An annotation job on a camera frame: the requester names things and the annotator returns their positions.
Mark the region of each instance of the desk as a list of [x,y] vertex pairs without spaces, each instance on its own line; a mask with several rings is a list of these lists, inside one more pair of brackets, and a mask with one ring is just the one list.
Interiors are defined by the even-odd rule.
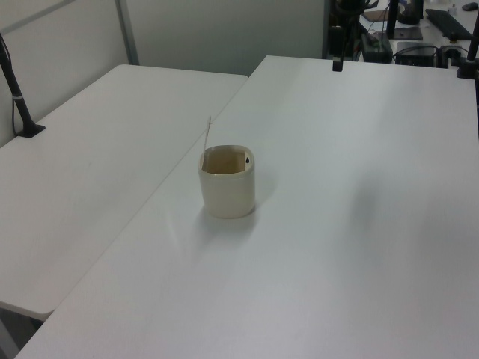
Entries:
[[267,57],[212,125],[252,214],[204,213],[201,138],[18,359],[477,358],[474,82],[331,68]]
[[245,76],[119,66],[0,149],[0,307],[44,320]]
[[[468,4],[469,2],[471,2],[471,1],[457,0],[457,1],[451,2],[450,4],[434,4],[434,3],[430,4],[426,1],[424,3],[424,9],[425,10],[426,9],[447,10],[448,7],[452,6],[452,4],[456,4],[456,7],[457,7],[457,16],[455,16],[456,20],[458,22],[460,22],[460,24],[462,26],[464,26],[464,28],[472,34],[472,32],[474,31],[475,21],[478,17],[478,12],[477,11],[466,12],[466,11],[461,9],[461,7],[464,4]],[[380,0],[378,8],[377,9],[372,9],[372,10],[369,10],[369,11],[384,10],[385,7],[388,5],[388,3],[389,3],[389,1]],[[359,20],[360,20],[360,23],[363,25],[363,27],[365,27],[366,30],[367,30],[368,27],[369,27],[368,24],[370,24],[370,22],[365,20],[365,18],[363,16],[360,16]],[[438,47],[455,45],[455,46],[462,46],[464,49],[469,50],[470,41],[462,40],[462,41],[457,41],[456,44],[451,44],[449,42],[449,39],[442,36],[442,32],[436,26],[434,26],[429,20],[427,20],[426,12],[424,12],[424,19],[421,20],[421,24],[423,24],[423,25],[428,24],[428,26],[426,28],[421,29],[421,32],[423,34],[423,40],[406,40],[406,41],[418,42],[418,43],[432,43],[434,46],[438,46]],[[400,41],[401,40],[390,40],[393,53],[396,52],[397,44]]]

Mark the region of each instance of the floor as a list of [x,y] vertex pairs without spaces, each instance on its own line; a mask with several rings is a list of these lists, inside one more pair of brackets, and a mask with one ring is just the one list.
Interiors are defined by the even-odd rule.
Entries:
[[0,309],[0,359],[13,359],[42,322]]

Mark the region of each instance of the straw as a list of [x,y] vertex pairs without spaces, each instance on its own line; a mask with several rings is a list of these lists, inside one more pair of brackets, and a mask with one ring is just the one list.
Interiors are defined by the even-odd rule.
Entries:
[[203,164],[204,164],[204,153],[207,150],[207,140],[208,140],[208,133],[210,133],[210,126],[211,126],[211,116],[208,119],[208,124],[207,124],[207,135],[204,138],[204,146],[203,146]]

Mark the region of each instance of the cup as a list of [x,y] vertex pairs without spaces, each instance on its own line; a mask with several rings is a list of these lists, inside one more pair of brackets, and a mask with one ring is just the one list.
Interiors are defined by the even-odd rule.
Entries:
[[207,148],[198,166],[206,211],[217,218],[239,218],[254,207],[254,157],[239,145]]

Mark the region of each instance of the white wall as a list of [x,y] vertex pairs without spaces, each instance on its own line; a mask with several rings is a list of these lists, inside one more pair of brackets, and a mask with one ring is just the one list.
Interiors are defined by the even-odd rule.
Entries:
[[325,0],[124,0],[139,63],[249,76],[266,55],[321,58]]
[[[4,39],[35,122],[116,65],[128,63],[115,0],[75,0]],[[10,116],[11,93],[0,73],[0,146],[13,138]]]

